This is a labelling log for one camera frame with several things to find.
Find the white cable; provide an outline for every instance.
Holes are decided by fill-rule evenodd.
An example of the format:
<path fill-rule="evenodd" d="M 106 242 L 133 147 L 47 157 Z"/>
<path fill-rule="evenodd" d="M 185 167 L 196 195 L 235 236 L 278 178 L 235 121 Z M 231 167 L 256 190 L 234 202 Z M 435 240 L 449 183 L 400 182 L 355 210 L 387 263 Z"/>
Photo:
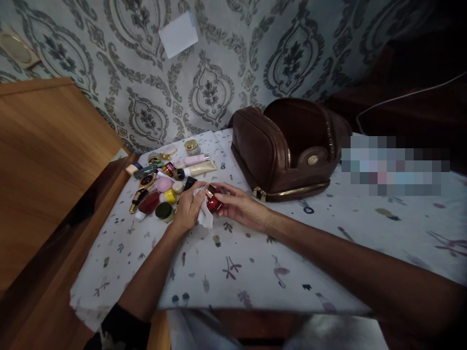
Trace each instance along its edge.
<path fill-rule="evenodd" d="M 363 113 L 368 112 L 370 109 L 373 109 L 373 108 L 375 108 L 375 107 L 378 107 L 379 105 L 385 104 L 385 103 L 387 103 L 387 102 L 395 101 L 395 100 L 398 100 L 398 99 L 401 99 L 401 98 L 404 98 L 404 97 L 407 97 L 407 96 L 410 96 L 410 95 L 415 95 L 415 94 L 418 94 L 418 93 L 420 93 L 420 92 L 424 92 L 424 91 L 428 91 L 428 90 L 433 90 L 433 89 L 439 88 L 439 87 L 441 87 L 441 86 L 443 86 L 443 85 L 446 85 L 446 84 L 449 84 L 449 83 L 453 82 L 453 81 L 456 80 L 456 79 L 459 79 L 461 76 L 465 75 L 466 73 L 467 73 L 467 71 L 465 71 L 464 73 L 462 73 L 462 74 L 456 76 L 455 78 L 452 78 L 451 80 L 446 81 L 445 83 L 442 83 L 442 84 L 440 84 L 440 85 L 436 85 L 436 86 L 433 86 L 433 87 L 428 87 L 428 88 L 423 89 L 423 90 L 411 92 L 411 93 L 408 93 L 407 95 L 402 95 L 402 96 L 399 96 L 399 97 L 395 97 L 395 98 L 393 98 L 393 99 L 390 99 L 390 100 L 387 100 L 387 101 L 383 101 L 383 102 L 380 102 L 380 103 L 378 103 L 378 104 L 376 104 L 376 105 L 371 106 L 370 108 L 368 108 L 368 109 L 364 110 L 363 112 L 361 112 L 360 114 L 358 114 L 357 117 L 356 117 L 356 119 L 355 119 L 355 121 L 357 122 L 357 124 L 358 124 L 358 126 L 359 126 L 360 132 L 361 132 L 363 135 L 366 135 L 366 134 L 364 133 L 363 129 L 361 128 L 361 124 L 360 124 L 359 118 L 360 118 L 360 116 L 361 116 Z"/>

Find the damask wallpaper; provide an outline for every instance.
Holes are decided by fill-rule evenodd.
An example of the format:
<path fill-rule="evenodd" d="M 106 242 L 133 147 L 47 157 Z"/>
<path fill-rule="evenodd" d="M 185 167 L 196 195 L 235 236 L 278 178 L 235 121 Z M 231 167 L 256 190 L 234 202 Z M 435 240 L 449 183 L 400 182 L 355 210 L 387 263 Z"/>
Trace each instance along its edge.
<path fill-rule="evenodd" d="M 169 60 L 158 30 L 188 10 L 199 41 Z M 0 49 L 0 81 L 70 76 L 146 152 L 219 130 L 246 105 L 322 100 L 431 11 L 424 0 L 5 0 L 0 24 L 42 63 L 22 70 Z"/>

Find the table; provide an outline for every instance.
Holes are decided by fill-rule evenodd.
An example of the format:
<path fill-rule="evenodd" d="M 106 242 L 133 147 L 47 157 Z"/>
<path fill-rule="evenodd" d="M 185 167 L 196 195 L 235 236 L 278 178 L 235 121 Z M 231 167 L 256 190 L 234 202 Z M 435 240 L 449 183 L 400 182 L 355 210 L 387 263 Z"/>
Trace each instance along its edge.
<path fill-rule="evenodd" d="M 201 151 L 210 154 L 218 167 L 197 179 L 225 181 L 251 193 L 230 151 L 231 129 L 209 131 L 191 139 L 197 140 Z M 178 148 L 172 157 L 175 162 L 186 157 L 185 141 L 174 143 Z M 141 155 L 142 165 L 147 164 L 149 153 Z M 460 240 L 467 240 L 466 178 L 450 173 L 448 191 L 439 197 L 351 196 L 343 190 L 341 181 L 338 166 L 324 193 L 267 205 L 467 285 L 467 249 L 459 245 Z M 138 184 L 131 178 L 125 185 L 71 289 L 70 305 L 94 331 L 167 227 L 154 214 L 138 222 L 128 212 Z M 392 217 L 380 214 L 378 208 L 390 211 Z M 212 229 L 195 226 L 174 257 L 159 308 L 174 307 L 352 315 L 370 312 L 368 306 L 304 257 L 272 237 L 217 216 Z"/>

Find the white paper note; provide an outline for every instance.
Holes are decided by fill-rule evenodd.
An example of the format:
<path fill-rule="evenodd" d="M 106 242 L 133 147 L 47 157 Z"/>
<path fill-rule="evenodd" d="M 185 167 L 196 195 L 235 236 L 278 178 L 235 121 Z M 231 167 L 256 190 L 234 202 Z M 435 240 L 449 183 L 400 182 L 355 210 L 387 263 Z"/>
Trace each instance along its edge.
<path fill-rule="evenodd" d="M 195 20 L 191 11 L 173 20 L 161 30 L 159 36 L 168 58 L 172 58 L 198 42 Z"/>

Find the cosmetic bag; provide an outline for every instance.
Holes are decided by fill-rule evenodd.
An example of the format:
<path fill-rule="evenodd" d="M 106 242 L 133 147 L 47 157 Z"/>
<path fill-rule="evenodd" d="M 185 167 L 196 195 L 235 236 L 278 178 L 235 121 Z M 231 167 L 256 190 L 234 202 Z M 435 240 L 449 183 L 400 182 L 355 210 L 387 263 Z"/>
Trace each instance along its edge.
<path fill-rule="evenodd" d="M 236 111 L 232 153 L 253 195 L 283 202 L 320 194 L 341 159 L 341 144 L 352 135 L 348 122 L 320 104 L 278 99 L 263 113 Z"/>

